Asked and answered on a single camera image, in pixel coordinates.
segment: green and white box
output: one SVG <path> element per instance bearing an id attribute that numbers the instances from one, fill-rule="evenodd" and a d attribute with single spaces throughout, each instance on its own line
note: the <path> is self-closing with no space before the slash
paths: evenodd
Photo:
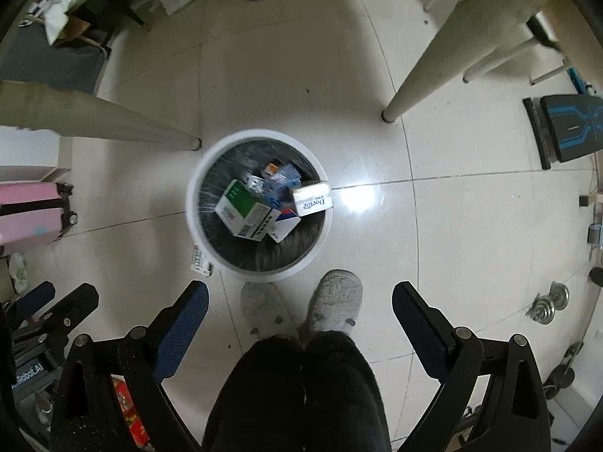
<path id="1" fill-rule="evenodd" d="M 239 238 L 261 241 L 280 211 L 257 202 L 245 185 L 233 180 L 214 208 L 228 230 Z"/>

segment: black pants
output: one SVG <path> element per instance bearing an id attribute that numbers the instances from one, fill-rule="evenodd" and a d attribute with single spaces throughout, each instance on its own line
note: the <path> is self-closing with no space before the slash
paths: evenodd
<path id="1" fill-rule="evenodd" d="M 390 452 L 375 376 L 347 335 L 285 338 L 240 359 L 209 415 L 203 452 Z"/>

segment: trash can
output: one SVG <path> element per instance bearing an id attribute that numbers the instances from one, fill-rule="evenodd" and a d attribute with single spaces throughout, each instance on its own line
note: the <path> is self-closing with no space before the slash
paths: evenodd
<path id="1" fill-rule="evenodd" d="M 297 273 L 318 254 L 331 229 L 333 209 L 303 216 L 280 243 L 233 236 L 213 211 L 233 179 L 246 183 L 270 162 L 293 163 L 303 181 L 327 181 L 312 152 L 295 139 L 267 129 L 236 132 L 203 155 L 186 192 L 186 222 L 195 244 L 216 264 L 246 281 L 271 282 Z"/>

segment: plastic bag liner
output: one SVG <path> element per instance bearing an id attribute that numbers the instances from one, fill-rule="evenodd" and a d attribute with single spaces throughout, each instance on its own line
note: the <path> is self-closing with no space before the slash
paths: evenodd
<path id="1" fill-rule="evenodd" d="M 237 238 L 213 211 L 233 179 L 246 183 L 248 175 L 261 176 L 274 160 L 293 163 L 301 181 L 320 180 L 310 162 L 293 147 L 272 139 L 252 139 L 228 149 L 213 164 L 199 191 L 199 219 L 207 241 L 229 263 L 243 270 L 269 272 L 302 259 L 316 242 L 324 223 L 324 211 L 306 215 L 285 239 L 277 243 L 269 235 L 262 241 Z"/>

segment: pink suitcase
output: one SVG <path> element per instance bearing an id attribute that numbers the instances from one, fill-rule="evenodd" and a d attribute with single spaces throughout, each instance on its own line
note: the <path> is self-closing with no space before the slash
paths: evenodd
<path id="1" fill-rule="evenodd" d="M 69 208 L 69 184 L 0 184 L 0 257 L 61 237 L 77 223 Z"/>

